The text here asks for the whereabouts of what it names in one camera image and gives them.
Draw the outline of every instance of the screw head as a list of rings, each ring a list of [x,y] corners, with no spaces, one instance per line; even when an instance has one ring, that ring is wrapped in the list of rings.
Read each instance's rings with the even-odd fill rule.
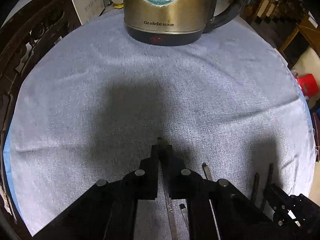
[[[229,184],[229,181],[227,181],[226,179],[219,179],[220,186],[225,187],[225,186],[228,186],[228,184]]]
[[[134,172],[134,174],[136,174],[136,176],[143,176],[144,174],[145,174],[145,172],[144,172],[144,170],[136,170],[135,172]]]
[[[102,186],[104,186],[106,184],[107,184],[107,181],[105,179],[98,179],[97,182],[96,182],[96,185],[98,187],[102,187]]]
[[[184,176],[188,176],[191,174],[191,171],[189,169],[183,169],[181,170],[181,174]]]

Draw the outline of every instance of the table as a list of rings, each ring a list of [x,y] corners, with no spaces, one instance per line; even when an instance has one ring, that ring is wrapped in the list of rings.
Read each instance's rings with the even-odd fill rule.
[[[288,194],[308,195],[313,130],[278,53],[241,18],[186,46],[140,43],[112,10],[59,41],[23,82],[10,127],[14,190],[36,234],[98,179],[121,179],[162,137],[186,167],[246,196],[270,163]],[[173,201],[179,239],[187,239]],[[266,209],[271,216],[272,210]],[[163,189],[138,203],[136,239],[170,237]]]

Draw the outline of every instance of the electric kettle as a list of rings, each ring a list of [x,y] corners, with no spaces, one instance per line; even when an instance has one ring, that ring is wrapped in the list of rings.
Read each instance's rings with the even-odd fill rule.
[[[247,0],[233,0],[213,16],[217,0],[124,0],[124,22],[131,37],[154,45],[179,46],[198,40],[240,14]]]

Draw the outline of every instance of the black metal bracket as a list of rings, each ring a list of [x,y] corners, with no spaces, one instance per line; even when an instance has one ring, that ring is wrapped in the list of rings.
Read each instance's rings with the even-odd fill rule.
[[[188,223],[190,240],[319,239],[320,207],[302,194],[289,197],[271,184],[273,164],[259,209],[254,205],[259,174],[255,176],[249,200],[228,180],[212,181],[205,163],[203,168],[210,180],[186,169],[183,161],[174,156],[172,146],[161,144],[153,145],[150,157],[141,160],[139,169],[122,180],[112,183],[98,180],[34,238],[132,240],[137,201],[157,198],[159,161],[167,204],[174,199],[186,199],[187,207],[180,205],[180,208]],[[266,201],[275,211],[274,221],[262,212]],[[288,215],[289,210],[296,219]],[[168,214],[171,237],[177,239],[172,204]]]

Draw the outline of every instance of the kettle base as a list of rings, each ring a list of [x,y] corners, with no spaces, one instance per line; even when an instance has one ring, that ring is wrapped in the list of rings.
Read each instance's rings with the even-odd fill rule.
[[[158,46],[181,46],[197,41],[203,30],[188,34],[161,34],[135,30],[126,25],[128,34],[137,41]]]

